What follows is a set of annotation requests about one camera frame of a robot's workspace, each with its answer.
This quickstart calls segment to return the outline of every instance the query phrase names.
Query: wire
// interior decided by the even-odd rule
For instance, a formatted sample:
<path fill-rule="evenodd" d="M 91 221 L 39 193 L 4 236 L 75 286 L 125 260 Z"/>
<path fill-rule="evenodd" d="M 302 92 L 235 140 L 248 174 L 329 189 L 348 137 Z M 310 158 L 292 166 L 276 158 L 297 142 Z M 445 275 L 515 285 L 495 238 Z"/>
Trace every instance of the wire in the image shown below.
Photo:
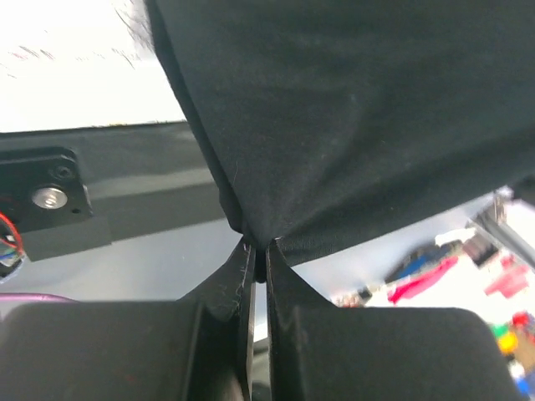
<path fill-rule="evenodd" d="M 10 231 L 9 233 L 15 239 L 17 252 L 22 254 L 23 253 L 23 238 L 20 236 L 20 233 L 18 232 L 17 227 L 15 227 L 15 225 L 3 213 L 0 213 L 0 223 L 2 223 L 8 229 L 8 231 Z"/>
<path fill-rule="evenodd" d="M 0 238 L 0 242 L 5 246 L 9 246 L 10 248 L 16 248 L 17 247 L 16 244 L 12 244 L 11 242 L 4 240 L 3 238 Z"/>
<path fill-rule="evenodd" d="M 6 253 L 5 255 L 0 255 L 0 261 L 11 259 L 12 257 L 16 256 L 18 254 L 17 251 Z"/>
<path fill-rule="evenodd" d="M 0 287 L 8 282 L 9 280 L 12 280 L 14 277 L 19 274 L 20 269 L 23 267 L 23 258 L 19 257 L 15 260 L 13 264 L 10 266 L 6 266 L 3 264 L 2 261 L 0 261 Z"/>

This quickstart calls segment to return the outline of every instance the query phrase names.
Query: black cloth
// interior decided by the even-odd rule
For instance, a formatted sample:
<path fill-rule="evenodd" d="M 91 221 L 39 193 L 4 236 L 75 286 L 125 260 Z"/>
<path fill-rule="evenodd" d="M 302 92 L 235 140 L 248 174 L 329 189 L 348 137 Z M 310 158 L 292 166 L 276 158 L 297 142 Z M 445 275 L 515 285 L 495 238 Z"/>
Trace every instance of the black cloth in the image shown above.
<path fill-rule="evenodd" d="M 231 226 L 296 264 L 535 166 L 535 3 L 151 0 Z"/>

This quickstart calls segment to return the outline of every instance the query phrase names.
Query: colorful object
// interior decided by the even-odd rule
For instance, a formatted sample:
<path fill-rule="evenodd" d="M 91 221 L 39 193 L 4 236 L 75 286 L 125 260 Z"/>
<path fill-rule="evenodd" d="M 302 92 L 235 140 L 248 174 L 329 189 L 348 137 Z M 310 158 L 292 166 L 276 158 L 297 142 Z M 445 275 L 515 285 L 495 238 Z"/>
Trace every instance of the colorful object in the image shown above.
<path fill-rule="evenodd" d="M 516 360 L 509 363 L 509 373 L 515 380 L 523 379 L 526 375 L 524 367 Z"/>
<path fill-rule="evenodd" d="M 515 313 L 512 317 L 512 324 L 516 327 L 524 327 L 529 324 L 529 314 L 527 312 Z"/>
<path fill-rule="evenodd" d="M 527 396 L 530 395 L 529 383 L 526 381 L 526 379 L 522 378 L 517 380 L 517 388 L 520 394 Z"/>
<path fill-rule="evenodd" d="M 507 324 L 502 324 L 500 326 L 492 326 L 492 333 L 494 337 L 501 338 L 509 332 L 509 326 Z"/>
<path fill-rule="evenodd" d="M 423 274 L 415 280 L 397 287 L 388 295 L 388 300 L 396 304 L 401 298 L 411 299 L 433 287 L 458 261 L 457 256 L 448 257 L 437 268 Z"/>
<path fill-rule="evenodd" d="M 10 251 L 4 255 L 0 255 L 0 261 L 11 259 L 17 255 L 17 251 Z"/>
<path fill-rule="evenodd" d="M 413 274 L 420 272 L 425 265 L 432 262 L 438 262 L 440 259 L 446 257 L 448 253 L 455 249 L 455 246 L 455 243 L 449 243 L 443 244 L 439 248 L 433 246 L 429 250 L 422 251 L 422 254 L 416 259 L 411 260 L 405 268 L 396 270 L 396 272 L 391 275 L 393 276 L 392 280 L 387 280 L 387 282 L 400 280 L 401 278 L 412 276 Z"/>
<path fill-rule="evenodd" d="M 23 238 L 18 232 L 17 227 L 15 227 L 15 225 L 3 213 L 0 213 L 0 223 L 10 231 L 10 234 L 15 240 L 17 251 L 19 253 L 23 253 Z"/>
<path fill-rule="evenodd" d="M 529 271 L 526 265 L 506 270 L 485 289 L 485 293 L 491 295 L 494 292 L 501 292 L 505 298 L 514 297 L 529 286 L 526 278 L 526 273 Z"/>
<path fill-rule="evenodd" d="M 507 332 L 503 336 L 498 338 L 498 347 L 502 354 L 508 355 L 514 352 L 518 346 L 518 338 L 514 332 Z"/>
<path fill-rule="evenodd" d="M 500 263 L 502 264 L 502 267 L 504 269 L 508 269 L 509 267 L 513 267 L 514 264 L 515 264 L 515 256 L 514 255 L 504 256 L 500 260 Z"/>

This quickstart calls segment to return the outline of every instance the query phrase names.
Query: black bracket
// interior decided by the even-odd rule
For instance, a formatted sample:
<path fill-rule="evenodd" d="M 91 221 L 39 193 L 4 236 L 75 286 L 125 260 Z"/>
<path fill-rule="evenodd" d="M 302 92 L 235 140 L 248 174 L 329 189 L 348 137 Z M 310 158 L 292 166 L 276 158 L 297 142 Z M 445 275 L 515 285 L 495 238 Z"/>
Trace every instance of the black bracket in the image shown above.
<path fill-rule="evenodd" d="M 33 203 L 36 190 L 55 188 L 67 204 L 48 210 Z M 0 153 L 0 212 L 20 232 L 30 232 L 85 221 L 91 207 L 70 150 L 47 148 Z"/>

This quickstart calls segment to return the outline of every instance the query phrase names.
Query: purple wire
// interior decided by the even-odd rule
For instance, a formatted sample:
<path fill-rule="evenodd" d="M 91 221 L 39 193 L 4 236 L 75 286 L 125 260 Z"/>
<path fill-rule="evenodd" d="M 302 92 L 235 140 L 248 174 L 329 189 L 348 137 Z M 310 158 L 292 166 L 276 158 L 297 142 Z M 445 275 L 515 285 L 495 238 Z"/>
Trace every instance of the purple wire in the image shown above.
<path fill-rule="evenodd" d="M 0 302 L 74 302 L 59 295 L 35 294 L 24 292 L 0 293 Z"/>

